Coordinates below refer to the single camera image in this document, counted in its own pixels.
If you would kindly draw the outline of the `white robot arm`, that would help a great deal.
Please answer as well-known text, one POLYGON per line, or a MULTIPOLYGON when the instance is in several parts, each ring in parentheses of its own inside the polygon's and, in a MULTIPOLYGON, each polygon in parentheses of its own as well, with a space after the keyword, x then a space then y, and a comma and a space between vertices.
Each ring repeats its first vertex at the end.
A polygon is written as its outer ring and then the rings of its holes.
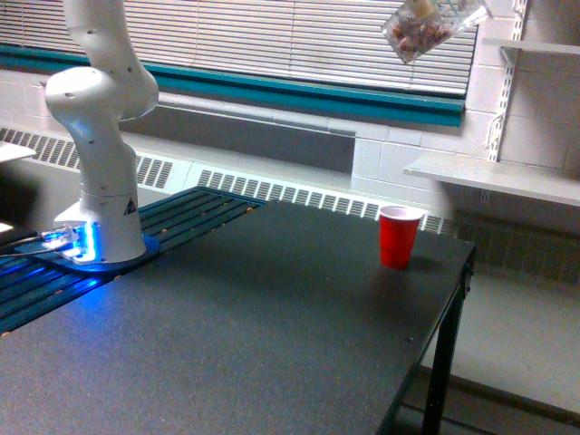
POLYGON ((159 87, 132 47, 122 1, 66 1, 63 10, 70 36, 90 63, 54 74, 44 90, 80 161, 80 199, 54 221, 73 231, 61 254, 82 266, 124 263, 143 256, 146 244, 136 154, 119 124, 152 111, 159 87))

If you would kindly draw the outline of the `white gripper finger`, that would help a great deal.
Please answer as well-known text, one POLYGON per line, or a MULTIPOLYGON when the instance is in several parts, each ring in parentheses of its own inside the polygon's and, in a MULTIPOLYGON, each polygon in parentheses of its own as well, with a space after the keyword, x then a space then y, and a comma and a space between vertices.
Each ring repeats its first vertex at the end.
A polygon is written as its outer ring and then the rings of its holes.
POLYGON ((436 13, 432 0, 412 0, 412 12, 417 19, 426 19, 436 13))

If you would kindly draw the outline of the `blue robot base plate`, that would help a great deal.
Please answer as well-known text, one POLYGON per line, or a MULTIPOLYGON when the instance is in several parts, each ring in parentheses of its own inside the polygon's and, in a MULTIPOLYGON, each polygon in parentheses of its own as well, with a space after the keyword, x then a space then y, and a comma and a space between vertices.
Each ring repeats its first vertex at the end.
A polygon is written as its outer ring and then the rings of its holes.
POLYGON ((37 259, 46 266, 53 266, 57 269, 80 273, 82 275, 112 276, 125 274, 131 270, 147 264, 149 261, 153 260, 160 254, 160 242, 157 238, 144 235, 143 239, 145 242, 146 252, 137 258, 120 263, 78 265, 63 256, 59 256, 55 252, 32 255, 32 258, 37 259))

